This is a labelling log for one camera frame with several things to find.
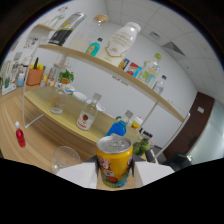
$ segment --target can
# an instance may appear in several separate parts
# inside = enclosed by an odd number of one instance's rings
[[[120,188],[129,181],[133,147],[123,136],[107,136],[97,142],[97,159],[103,183]]]
[[[49,40],[50,44],[62,46],[71,32],[86,18],[82,12],[76,12],[71,15],[53,34]]]

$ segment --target glass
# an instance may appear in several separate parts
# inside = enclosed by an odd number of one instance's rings
[[[162,56],[156,53],[154,56],[154,60],[144,62],[142,70],[137,75],[137,79],[144,82],[150,88],[155,83],[157,75],[159,74],[159,61],[161,60],[161,58]]]
[[[97,102],[101,99],[101,95],[95,93],[93,96],[93,100],[90,104],[86,104],[81,111],[79,118],[77,120],[78,128],[82,130],[89,130],[93,121],[95,120],[98,110],[96,107]]]
[[[54,150],[52,158],[52,172],[56,174],[60,169],[81,163],[79,154],[72,148],[60,146]]]
[[[51,108],[50,111],[53,114],[62,114],[67,94],[65,92],[66,84],[68,83],[68,79],[63,78],[61,87],[59,89],[56,89],[56,91],[53,94],[52,100],[51,100]]]

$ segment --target glass bottle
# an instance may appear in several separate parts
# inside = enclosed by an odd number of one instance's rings
[[[157,81],[156,84],[153,87],[153,91],[161,95],[162,91],[165,88],[165,81],[166,81],[166,76],[163,75],[160,81]]]
[[[55,79],[56,79],[56,75],[57,75],[57,69],[56,68],[51,68],[49,74],[48,74],[48,79],[47,79],[47,86],[53,86]]]
[[[108,19],[107,15],[100,14],[87,21],[85,26],[73,37],[68,48],[85,52],[96,38],[96,35],[101,32],[102,24],[106,23]]]
[[[102,42],[102,40],[102,38],[98,38],[97,42],[91,43],[85,53],[88,55],[96,56],[97,52],[100,49],[100,43]]]
[[[95,120],[98,110],[96,107],[97,102],[101,99],[101,95],[98,93],[94,93],[93,100],[90,104],[86,104],[77,120],[77,127],[88,131]]]
[[[159,61],[161,58],[161,54],[156,53],[154,60],[144,62],[142,70],[137,75],[137,79],[147,84],[150,88],[153,86],[156,77],[159,74]]]
[[[56,89],[51,100],[50,111],[53,114],[62,114],[67,94],[65,92],[66,85],[68,84],[68,79],[62,78],[60,88]]]
[[[110,130],[107,132],[106,136],[110,135],[120,135],[124,136],[126,133],[126,126],[129,122],[129,119],[133,116],[133,113],[129,110],[125,113],[124,117],[121,118],[118,122],[115,122]]]
[[[15,123],[15,126],[16,126],[16,137],[17,137],[18,143],[20,147],[23,148],[26,146],[26,142],[25,142],[23,131],[20,129],[18,121]]]

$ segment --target shelf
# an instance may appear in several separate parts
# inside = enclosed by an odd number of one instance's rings
[[[124,72],[122,69],[115,67],[112,64],[109,64],[97,57],[93,57],[91,55],[85,54],[80,51],[76,51],[70,48],[57,46],[54,44],[46,44],[46,45],[39,45],[39,48],[50,50],[53,52],[57,52],[59,54],[63,54],[67,57],[71,57],[77,59],[79,61],[88,63],[96,68],[99,68],[113,76],[118,77],[128,85],[132,86],[133,88],[137,89],[153,101],[157,102],[159,106],[161,106],[164,110],[172,114],[175,118],[177,118],[180,122],[184,122],[184,118],[160,95],[154,92],[151,88],[147,85],[139,81],[138,79],[134,78],[133,76],[129,75],[128,73]]]
[[[83,131],[76,126],[76,122],[85,103],[74,98],[72,95],[68,95],[63,113],[61,115],[52,114],[50,111],[50,103],[53,91],[55,91],[55,88],[48,86],[26,92],[25,98],[34,106],[38,107],[38,109],[54,123],[94,146],[96,146],[96,142],[99,139],[106,135],[111,125],[116,122],[114,118],[98,111],[97,117],[90,130]],[[138,131],[127,127],[125,137],[129,138],[133,143],[137,141],[138,135]]]
[[[47,31],[56,31],[56,29],[41,23],[37,24],[34,28],[39,28]]]

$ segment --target box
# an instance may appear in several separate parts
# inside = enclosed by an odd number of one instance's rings
[[[29,86],[40,84],[43,73],[44,70],[30,69],[26,80],[26,84]]]

